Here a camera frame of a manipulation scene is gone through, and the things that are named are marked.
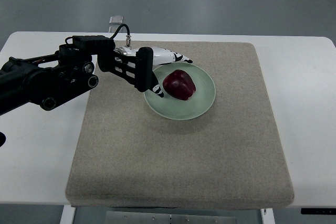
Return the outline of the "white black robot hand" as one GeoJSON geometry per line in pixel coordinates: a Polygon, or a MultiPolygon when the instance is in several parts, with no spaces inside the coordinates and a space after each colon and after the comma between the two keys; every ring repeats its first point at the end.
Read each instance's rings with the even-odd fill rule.
{"type": "Polygon", "coordinates": [[[193,61],[183,54],[160,47],[116,48],[106,54],[98,54],[97,63],[102,72],[110,72],[133,85],[138,91],[152,91],[164,97],[161,86],[153,72],[154,66],[175,62],[193,61]]]}

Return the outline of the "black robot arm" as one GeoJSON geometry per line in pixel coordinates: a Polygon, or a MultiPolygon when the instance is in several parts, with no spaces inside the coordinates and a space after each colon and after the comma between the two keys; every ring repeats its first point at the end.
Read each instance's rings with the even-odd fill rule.
{"type": "Polygon", "coordinates": [[[52,55],[9,57],[1,67],[1,114],[28,102],[50,111],[98,85],[92,57],[112,53],[114,40],[103,35],[71,39],[52,55]]]}

